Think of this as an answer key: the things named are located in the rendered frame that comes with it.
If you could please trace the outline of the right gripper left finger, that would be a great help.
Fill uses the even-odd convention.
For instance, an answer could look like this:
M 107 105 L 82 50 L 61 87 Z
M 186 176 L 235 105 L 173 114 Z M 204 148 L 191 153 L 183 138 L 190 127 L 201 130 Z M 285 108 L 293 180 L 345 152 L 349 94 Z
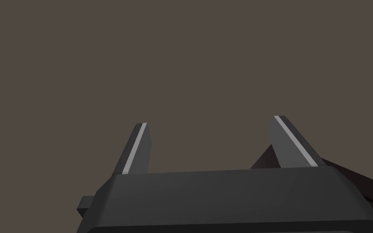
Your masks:
M 137 123 L 113 171 L 117 174 L 146 174 L 150 160 L 152 140 L 147 122 Z

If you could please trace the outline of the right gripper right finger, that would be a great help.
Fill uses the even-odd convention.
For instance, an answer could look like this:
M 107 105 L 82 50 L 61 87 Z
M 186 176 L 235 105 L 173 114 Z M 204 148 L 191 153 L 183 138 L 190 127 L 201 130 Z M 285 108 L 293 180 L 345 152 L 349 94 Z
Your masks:
M 272 117 L 269 138 L 282 168 L 326 166 L 319 154 L 284 115 Z

